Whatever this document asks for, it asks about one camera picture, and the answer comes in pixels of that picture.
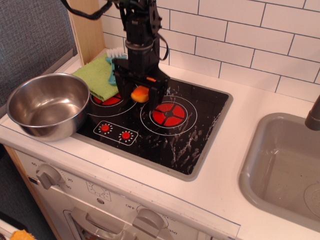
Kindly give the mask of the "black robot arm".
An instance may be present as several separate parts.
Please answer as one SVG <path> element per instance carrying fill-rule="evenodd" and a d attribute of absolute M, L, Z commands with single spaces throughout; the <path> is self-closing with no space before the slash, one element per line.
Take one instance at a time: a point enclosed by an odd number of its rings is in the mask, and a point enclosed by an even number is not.
<path fill-rule="evenodd" d="M 127 59 L 113 59 L 114 76 L 124 102 L 136 86 L 148 88 L 148 106 L 153 111 L 162 103 L 170 77 L 159 69 L 161 20 L 155 0 L 128 0 L 119 3 L 126 32 Z"/>

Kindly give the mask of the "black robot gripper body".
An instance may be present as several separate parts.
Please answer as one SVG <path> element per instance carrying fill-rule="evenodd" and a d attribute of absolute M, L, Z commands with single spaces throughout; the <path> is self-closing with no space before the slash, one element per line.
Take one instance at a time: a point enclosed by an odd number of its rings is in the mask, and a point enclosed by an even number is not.
<path fill-rule="evenodd" d="M 113 59 L 114 76 L 131 78 L 134 86 L 168 86 L 170 77 L 159 68 L 160 44 L 128 45 L 127 59 Z"/>

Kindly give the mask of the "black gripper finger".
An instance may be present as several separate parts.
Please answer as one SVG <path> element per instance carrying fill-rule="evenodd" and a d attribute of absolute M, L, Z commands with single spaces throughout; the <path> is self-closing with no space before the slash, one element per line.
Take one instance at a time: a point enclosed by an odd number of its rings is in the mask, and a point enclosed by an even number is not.
<path fill-rule="evenodd" d="M 153 111 L 156 109 L 158 105 L 160 105 L 163 101 L 164 96 L 167 93 L 168 85 L 165 84 L 161 87 L 150 86 L 148 92 L 148 107 L 149 111 Z"/>
<path fill-rule="evenodd" d="M 116 76 L 116 85 L 120 96 L 125 104 L 127 104 L 132 98 L 131 93 L 134 90 L 135 84 L 131 81 L 131 78 L 123 77 L 123 76 Z"/>

